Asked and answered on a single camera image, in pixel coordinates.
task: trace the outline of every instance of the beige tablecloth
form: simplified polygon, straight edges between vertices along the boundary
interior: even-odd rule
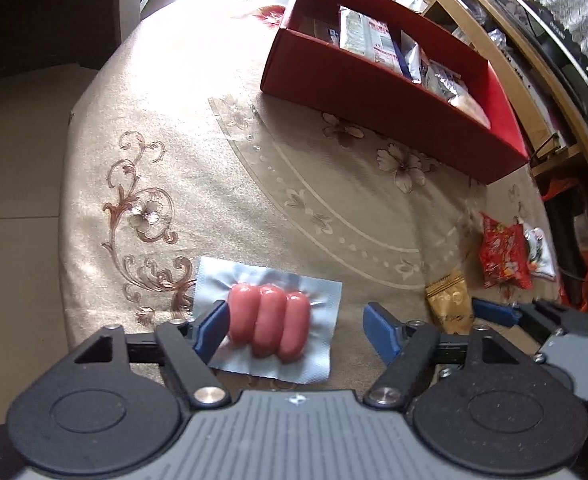
[[[203,255],[343,282],[327,388],[363,391],[383,369],[361,328],[369,301],[426,319],[426,283],[456,268],[482,298],[556,297],[542,280],[529,291],[482,288],[479,211],[549,230],[527,168],[485,187],[375,132],[261,94],[275,30],[247,16],[255,7],[162,9],[74,108],[60,231],[72,345],[107,323],[144,332],[186,316]],[[399,102],[399,122],[408,113]]]

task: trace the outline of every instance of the floor tile grout line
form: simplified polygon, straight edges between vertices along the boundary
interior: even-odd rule
[[[58,215],[43,215],[43,216],[0,216],[0,220],[30,220],[40,218],[58,218]]]

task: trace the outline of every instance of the cardboard box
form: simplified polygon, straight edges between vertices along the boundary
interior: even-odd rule
[[[339,7],[403,30],[428,57],[462,76],[490,128],[381,64],[305,34],[309,20],[339,28]],[[491,65],[443,28],[392,0],[290,0],[261,90],[365,126],[484,184],[528,162],[519,125]]]

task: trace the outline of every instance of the tile floor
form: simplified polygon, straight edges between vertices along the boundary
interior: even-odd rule
[[[142,18],[173,1],[150,0]],[[67,350],[58,195],[69,111],[95,73],[67,65],[0,80],[0,423]]]

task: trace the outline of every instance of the vacuum-sealed sausage package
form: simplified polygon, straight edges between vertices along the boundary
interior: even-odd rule
[[[210,366],[290,383],[327,381],[342,284],[202,257],[194,315],[227,300],[228,336]]]

